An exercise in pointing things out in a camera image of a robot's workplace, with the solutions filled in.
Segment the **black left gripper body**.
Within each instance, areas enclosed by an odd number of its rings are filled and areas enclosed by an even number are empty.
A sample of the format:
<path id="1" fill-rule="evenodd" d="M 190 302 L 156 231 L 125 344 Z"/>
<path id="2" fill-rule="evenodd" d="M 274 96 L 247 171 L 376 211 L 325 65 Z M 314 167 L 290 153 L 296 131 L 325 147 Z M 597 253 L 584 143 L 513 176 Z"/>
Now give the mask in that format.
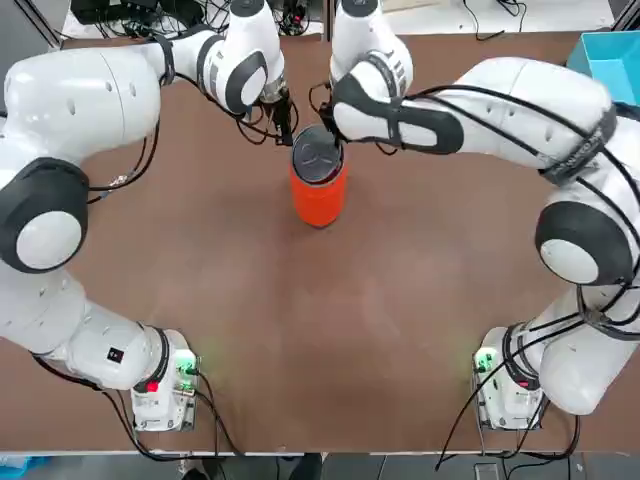
<path id="1" fill-rule="evenodd" d="M 289 124 L 291 122 L 292 102 L 288 93 L 283 93 L 273 101 L 263 101 L 263 107 L 273 124 Z"/>

